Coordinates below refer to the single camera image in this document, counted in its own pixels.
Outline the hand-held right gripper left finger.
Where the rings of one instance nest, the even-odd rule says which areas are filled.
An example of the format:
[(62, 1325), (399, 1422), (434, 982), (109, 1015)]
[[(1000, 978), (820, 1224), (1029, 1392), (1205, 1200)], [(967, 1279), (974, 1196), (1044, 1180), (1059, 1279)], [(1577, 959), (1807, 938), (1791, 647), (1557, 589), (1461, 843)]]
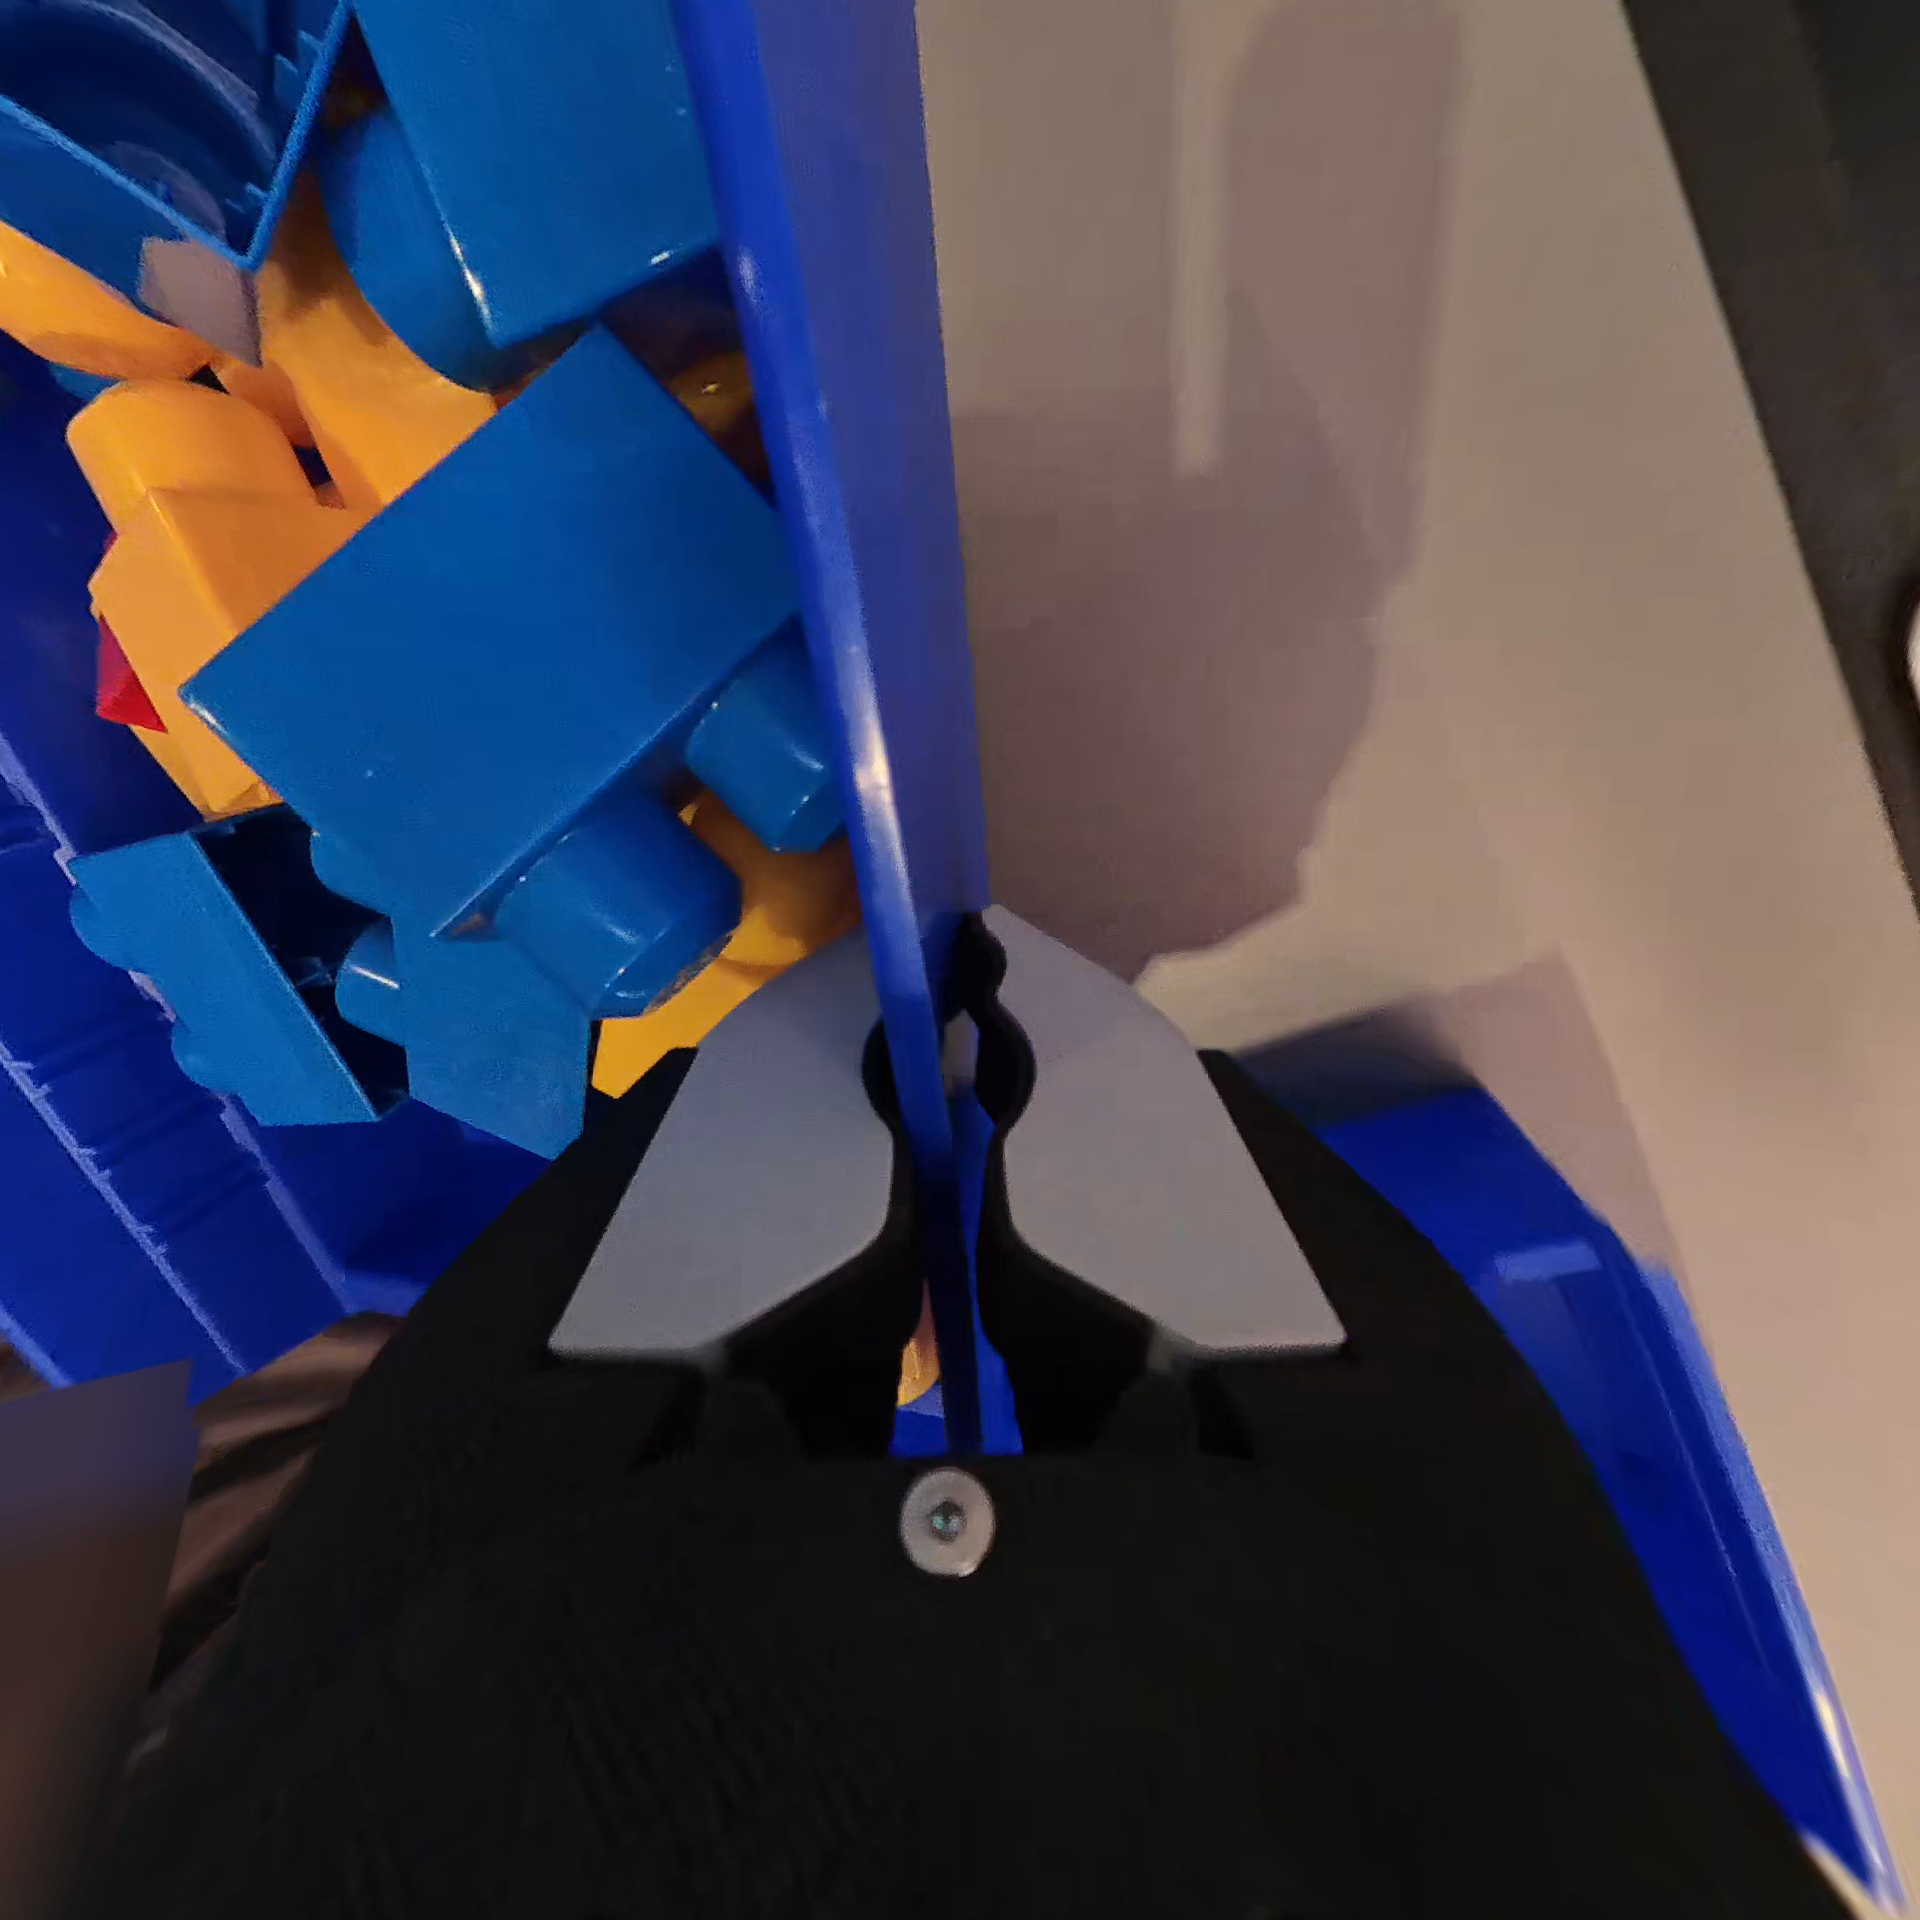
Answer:
[(757, 1382), (807, 1452), (889, 1452), (912, 1331), (912, 1158), (842, 933), (689, 1052), (548, 1345)]

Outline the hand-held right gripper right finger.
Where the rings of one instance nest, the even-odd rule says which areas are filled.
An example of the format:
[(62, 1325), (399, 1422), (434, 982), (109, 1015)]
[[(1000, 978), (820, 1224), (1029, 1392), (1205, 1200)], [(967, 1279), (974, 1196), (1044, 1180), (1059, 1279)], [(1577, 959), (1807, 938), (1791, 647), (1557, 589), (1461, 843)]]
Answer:
[(974, 1024), (980, 1321), (1023, 1452), (1084, 1452), (1140, 1376), (1346, 1345), (1196, 1050), (1137, 988), (988, 902)]

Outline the person's dark trousers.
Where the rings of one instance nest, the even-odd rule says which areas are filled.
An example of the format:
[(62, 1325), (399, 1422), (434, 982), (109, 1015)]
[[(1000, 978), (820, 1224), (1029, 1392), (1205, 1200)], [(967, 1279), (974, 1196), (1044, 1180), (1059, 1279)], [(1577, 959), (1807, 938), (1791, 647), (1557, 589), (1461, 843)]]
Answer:
[(268, 1370), (214, 1392), (166, 1575), (153, 1678), (128, 1734), (127, 1779), (158, 1765), (201, 1691), (275, 1531), (342, 1402), (389, 1345), (399, 1318), (356, 1311)]

